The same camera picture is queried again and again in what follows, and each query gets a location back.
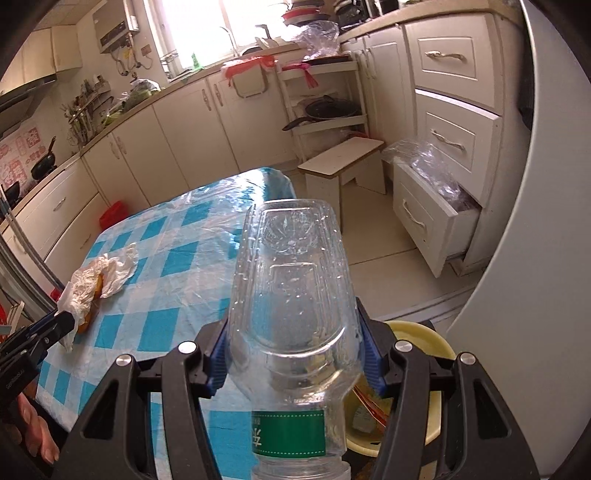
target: drawer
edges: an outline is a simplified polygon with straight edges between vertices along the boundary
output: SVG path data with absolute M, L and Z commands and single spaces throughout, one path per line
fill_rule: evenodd
M 45 263 L 64 285 L 80 268 L 100 235 L 99 218 L 106 209 L 105 201 L 100 195 L 96 195 L 78 214 L 47 255 Z
M 433 275 L 441 275 L 449 258 L 464 253 L 480 211 L 455 211 L 409 165 L 394 165 L 394 212 L 425 258 Z
M 66 227 L 98 193 L 78 160 L 33 197 L 17 215 L 22 231 L 45 258 Z
M 418 88 L 502 114 L 501 50 L 492 14 L 431 18 L 406 29 Z
M 6 230 L 4 230 L 2 237 L 26 272 L 31 276 L 35 283 L 37 283 L 37 285 L 49 295 L 53 290 L 53 285 L 45 275 L 41 273 L 41 270 L 37 268 L 31 257 L 25 253 L 25 249 L 14 236 L 12 228 L 7 227 Z
M 416 94 L 418 137 L 441 151 L 453 177 L 486 206 L 499 157 L 501 117 L 436 93 Z

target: plastic bag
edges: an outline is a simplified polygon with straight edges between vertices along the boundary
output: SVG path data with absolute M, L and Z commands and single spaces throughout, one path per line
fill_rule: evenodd
M 90 312 L 99 276 L 102 275 L 103 278 L 100 297 L 106 299 L 123 288 L 137 266 L 138 252 L 135 244 L 130 244 L 120 257 L 109 258 L 108 254 L 103 254 L 72 274 L 72 279 L 57 302 L 57 311 L 70 312 L 76 321 L 74 329 L 60 340 L 66 352 L 72 351 L 78 327 L 85 322 L 85 317 Z
M 131 85 L 132 89 L 129 98 L 125 102 L 124 112 L 129 112 L 134 106 L 139 105 L 160 91 L 160 85 L 148 79 L 135 79 L 131 82 Z
M 439 195 L 454 206 L 458 201 L 463 202 L 463 190 L 447 169 L 441 155 L 430 143 L 416 140 L 400 140 L 382 152 L 382 158 L 388 163 L 409 164 Z
M 301 27 L 292 40 L 307 50 L 304 60 L 339 54 L 339 26 L 328 20 L 315 20 Z
M 273 68 L 275 65 L 275 57 L 273 55 L 263 55 L 261 57 L 251 57 L 249 59 L 237 59 L 227 61 L 222 65 L 222 75 L 228 79 L 228 85 L 231 85 L 232 77 L 260 65 L 266 68 Z

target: blue checkered tablecloth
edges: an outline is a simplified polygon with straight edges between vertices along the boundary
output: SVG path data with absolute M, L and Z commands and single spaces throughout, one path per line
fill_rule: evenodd
M 164 355 L 219 320 L 230 302 L 246 211 L 253 203 L 294 198 L 291 182 L 260 168 L 188 192 L 109 228 L 85 263 L 135 242 L 137 271 L 121 292 L 103 299 L 73 351 L 53 346 L 43 362 L 37 401 L 70 430 L 100 379 L 122 353 L 137 360 Z M 233 382 L 202 401 L 203 417 L 224 477 L 250 478 L 250 405 Z M 160 479 L 170 478 L 161 397 L 152 395 L 152 439 Z

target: red bucket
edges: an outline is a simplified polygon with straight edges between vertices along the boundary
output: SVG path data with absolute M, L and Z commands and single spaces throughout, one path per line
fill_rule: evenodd
M 115 202 L 103 215 L 100 217 L 100 229 L 104 232 L 108 228 L 116 225 L 121 220 L 125 220 L 129 216 L 127 205 L 122 201 Z

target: drawer handle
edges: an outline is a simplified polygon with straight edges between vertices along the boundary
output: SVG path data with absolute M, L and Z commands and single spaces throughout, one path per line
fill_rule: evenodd
M 410 210 L 408 210 L 408 202 L 406 201 L 406 199 L 402 199 L 402 208 L 404 209 L 404 211 L 406 212 L 406 214 L 408 215 L 408 218 L 411 219 L 411 221 L 413 221 L 414 223 L 416 223 L 419 227 L 421 227 L 423 230 L 425 230 L 425 233 L 427 233 L 427 225 L 425 225 L 422 222 L 419 222 L 412 213 L 410 213 Z
M 441 53 L 438 50 L 432 50 L 432 51 L 426 51 L 425 55 L 427 57 L 429 57 L 430 59 L 450 58 L 450 59 L 458 59 L 461 61 L 466 61 L 466 57 L 464 55 L 462 55 L 461 53 Z
M 88 236 L 88 238 L 86 240 L 84 240 L 84 243 L 80 247 L 80 250 L 82 250 L 84 248 L 84 246 L 88 243 L 88 240 L 90 240 L 91 237 L 92 237 L 92 233 Z
M 438 134 L 434 129 L 431 129 L 431 135 L 434 136 L 435 138 L 437 138 L 440 142 L 445 143 L 446 145 L 449 145 L 451 147 L 456 147 L 463 152 L 466 151 L 466 147 L 464 147 L 464 145 L 462 145 L 461 143 L 455 143 L 455 142 L 448 140 L 442 134 Z
M 63 197 L 59 202 L 57 202 L 57 205 L 55 207 L 53 207 L 53 211 L 56 212 L 58 211 L 61 206 L 64 204 L 64 202 L 66 201 L 66 197 Z

